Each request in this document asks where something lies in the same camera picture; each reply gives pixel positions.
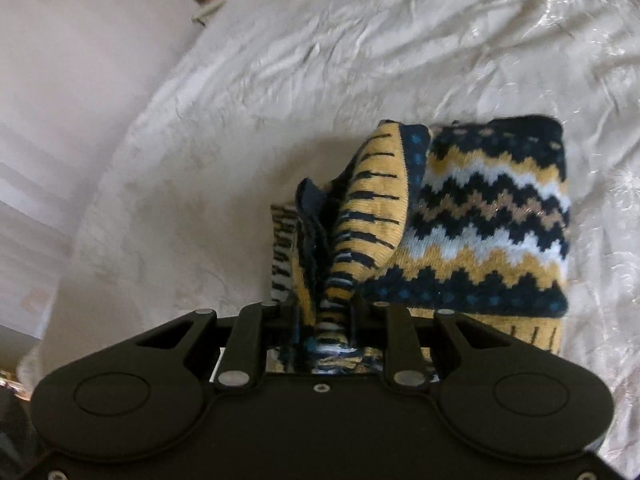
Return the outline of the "white floral bedspread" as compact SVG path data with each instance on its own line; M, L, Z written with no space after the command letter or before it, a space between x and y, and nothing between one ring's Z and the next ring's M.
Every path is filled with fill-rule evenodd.
M601 453L636 476L639 0L227 0L120 142L18 377L267 297L271 206L336 176L381 120L528 114L564 129L563 353L611 388Z

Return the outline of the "cream left nightstand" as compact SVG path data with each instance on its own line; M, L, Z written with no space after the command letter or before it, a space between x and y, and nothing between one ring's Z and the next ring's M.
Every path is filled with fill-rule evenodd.
M191 16L191 22L205 26L208 20L217 13L228 0L210 0L198 8Z

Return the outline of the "black yellow white patterned sweater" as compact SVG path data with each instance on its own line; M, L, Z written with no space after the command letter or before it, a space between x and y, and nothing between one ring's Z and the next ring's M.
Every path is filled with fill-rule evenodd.
M279 372L379 370L377 308L449 309L557 352L570 249L563 129L527 115L384 120L333 180L271 208L271 296L295 307Z

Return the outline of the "white sheer curtain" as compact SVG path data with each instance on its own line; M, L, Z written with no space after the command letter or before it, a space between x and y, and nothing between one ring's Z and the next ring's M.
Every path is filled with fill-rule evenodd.
M1 0L1 322L39 337L80 219L192 44L191 0Z

